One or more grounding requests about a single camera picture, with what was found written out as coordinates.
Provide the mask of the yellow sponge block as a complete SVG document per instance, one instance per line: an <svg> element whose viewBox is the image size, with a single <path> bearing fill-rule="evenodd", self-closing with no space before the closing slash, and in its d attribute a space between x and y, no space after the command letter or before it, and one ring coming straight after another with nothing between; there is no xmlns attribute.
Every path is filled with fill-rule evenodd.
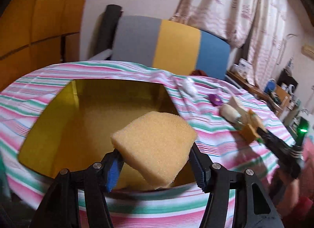
<svg viewBox="0 0 314 228"><path fill-rule="evenodd" d="M165 188L188 161L196 131L182 117L149 112L115 132L113 147L153 188Z"/></svg>
<svg viewBox="0 0 314 228"><path fill-rule="evenodd" d="M259 137L259 135L256 132L256 129L250 124L245 124L240 129L239 134L242 136L242 138L248 145Z"/></svg>

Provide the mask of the cream printed carton box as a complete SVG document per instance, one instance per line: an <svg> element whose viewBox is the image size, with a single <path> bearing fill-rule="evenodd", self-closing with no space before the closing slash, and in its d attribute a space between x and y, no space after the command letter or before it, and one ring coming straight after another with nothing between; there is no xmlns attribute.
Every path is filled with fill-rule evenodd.
<svg viewBox="0 0 314 228"><path fill-rule="evenodd" d="M236 109L238 113L241 115L241 117L247 116L248 111L243 106L243 103L240 101L240 99L238 99L238 97L232 96L230 100L228 101L228 105Z"/></svg>

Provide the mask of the purple fabric flower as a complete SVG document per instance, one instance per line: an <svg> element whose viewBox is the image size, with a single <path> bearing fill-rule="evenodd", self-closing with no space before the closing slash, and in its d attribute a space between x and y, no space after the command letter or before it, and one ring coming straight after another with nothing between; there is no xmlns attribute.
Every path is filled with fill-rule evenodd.
<svg viewBox="0 0 314 228"><path fill-rule="evenodd" d="M217 94L209 94L208 100L213 106L222 106L224 104L222 99Z"/></svg>

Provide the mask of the clear plastic bundle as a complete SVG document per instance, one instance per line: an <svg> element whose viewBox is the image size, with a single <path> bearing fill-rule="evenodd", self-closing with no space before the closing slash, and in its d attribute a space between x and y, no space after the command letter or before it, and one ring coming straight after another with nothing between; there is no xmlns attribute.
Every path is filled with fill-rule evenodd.
<svg viewBox="0 0 314 228"><path fill-rule="evenodd" d="M182 82L182 88L191 97L193 98L197 97L198 92L194 85L194 81L191 78L184 79L184 81Z"/></svg>

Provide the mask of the pink green striped bed sheet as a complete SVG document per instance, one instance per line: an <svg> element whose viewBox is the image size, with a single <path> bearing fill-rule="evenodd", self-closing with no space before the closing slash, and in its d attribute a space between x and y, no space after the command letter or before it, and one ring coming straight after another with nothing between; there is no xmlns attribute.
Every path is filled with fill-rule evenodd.
<svg viewBox="0 0 314 228"><path fill-rule="evenodd" d="M23 167L17 156L40 113L73 79L128 79L163 84L180 115L197 131L197 145L202 152L227 169L254 170L264 184L270 182L277 167L276 157L256 142L245 145L232 126L218 116L206 96L217 93L228 101L234 94L261 117L273 134L290 145L294 142L265 104L222 80L195 78L198 96L191 99L179 88L182 76L136 63L80 61L47 66L17 79L1 92L1 156L8 186L32 208L40 204L49 182ZM145 194L138 200L107 197L106 201L115 227L198 227L208 195L193 185L186 191L169 192L165 198Z"/></svg>

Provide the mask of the wooden side desk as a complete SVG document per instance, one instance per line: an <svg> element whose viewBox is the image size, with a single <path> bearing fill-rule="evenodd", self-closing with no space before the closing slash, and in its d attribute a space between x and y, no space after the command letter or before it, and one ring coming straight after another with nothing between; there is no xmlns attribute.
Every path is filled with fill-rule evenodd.
<svg viewBox="0 0 314 228"><path fill-rule="evenodd" d="M283 90L278 85L275 85L274 93L268 94L263 92L258 87L250 85L245 79L241 78L238 74L227 71L226 72L226 79L230 80L232 84L236 85L237 87L241 87L248 91L250 94L254 95L256 98L265 101L270 108L273 110L275 115L280 118L284 111L287 111L288 106L291 102L292 96L288 94L285 90ZM277 95L281 101L279 105L276 101L273 100L273 96Z"/></svg>

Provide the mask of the white box on desk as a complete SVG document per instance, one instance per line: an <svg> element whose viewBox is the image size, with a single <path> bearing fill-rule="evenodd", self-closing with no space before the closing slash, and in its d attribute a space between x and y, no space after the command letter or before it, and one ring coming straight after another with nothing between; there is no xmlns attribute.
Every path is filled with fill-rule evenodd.
<svg viewBox="0 0 314 228"><path fill-rule="evenodd" d="M241 78L246 79L251 68L252 64L247 60L241 58L238 63L237 73Z"/></svg>

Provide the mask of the dark red cloth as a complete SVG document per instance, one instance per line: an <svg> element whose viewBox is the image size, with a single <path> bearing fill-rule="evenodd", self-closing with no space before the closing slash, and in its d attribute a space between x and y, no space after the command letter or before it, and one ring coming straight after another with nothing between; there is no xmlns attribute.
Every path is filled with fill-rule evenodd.
<svg viewBox="0 0 314 228"><path fill-rule="evenodd" d="M208 77L208 75L206 74L206 72L202 71L202 70L194 70L190 73L190 76L206 76Z"/></svg>

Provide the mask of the gold metal tin box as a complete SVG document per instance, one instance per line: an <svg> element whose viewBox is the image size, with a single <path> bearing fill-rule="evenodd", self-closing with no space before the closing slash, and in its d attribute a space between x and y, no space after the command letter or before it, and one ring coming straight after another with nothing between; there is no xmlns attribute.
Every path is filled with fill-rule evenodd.
<svg viewBox="0 0 314 228"><path fill-rule="evenodd" d="M72 80L48 104L29 131L18 161L54 178L60 170L83 170L113 150L111 135L151 111L176 114L159 83Z"/></svg>

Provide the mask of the grey yellow blue headboard cushion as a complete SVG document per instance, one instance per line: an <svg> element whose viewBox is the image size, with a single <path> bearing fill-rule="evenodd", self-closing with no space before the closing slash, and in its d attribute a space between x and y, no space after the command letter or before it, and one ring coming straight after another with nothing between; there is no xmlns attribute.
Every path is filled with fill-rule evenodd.
<svg viewBox="0 0 314 228"><path fill-rule="evenodd" d="M123 16L115 33L111 59L177 75L201 70L222 80L229 53L226 41L206 31L165 19Z"/></svg>

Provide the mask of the beige patterned curtain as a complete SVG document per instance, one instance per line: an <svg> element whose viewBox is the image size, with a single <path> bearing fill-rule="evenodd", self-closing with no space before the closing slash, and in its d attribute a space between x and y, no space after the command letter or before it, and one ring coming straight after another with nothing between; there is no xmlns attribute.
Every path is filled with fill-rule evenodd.
<svg viewBox="0 0 314 228"><path fill-rule="evenodd" d="M282 48L287 0L181 0L174 22L208 31L233 48L248 44L247 81L263 90Z"/></svg>

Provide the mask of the black rolled mat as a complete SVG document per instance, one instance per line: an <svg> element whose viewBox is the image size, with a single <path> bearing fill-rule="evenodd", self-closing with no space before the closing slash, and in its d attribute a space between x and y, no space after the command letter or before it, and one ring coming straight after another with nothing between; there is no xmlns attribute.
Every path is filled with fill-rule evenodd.
<svg viewBox="0 0 314 228"><path fill-rule="evenodd" d="M118 21L122 14L123 11L121 6L115 4L106 6L97 32L94 55L107 49L112 49Z"/></svg>

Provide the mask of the orange wooden wardrobe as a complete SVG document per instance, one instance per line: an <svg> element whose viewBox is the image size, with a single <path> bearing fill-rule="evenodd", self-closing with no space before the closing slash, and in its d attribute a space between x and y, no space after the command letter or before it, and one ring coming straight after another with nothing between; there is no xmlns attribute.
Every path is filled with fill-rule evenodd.
<svg viewBox="0 0 314 228"><path fill-rule="evenodd" d="M1 89L48 65L79 60L85 0L11 0L1 16Z"/></svg>

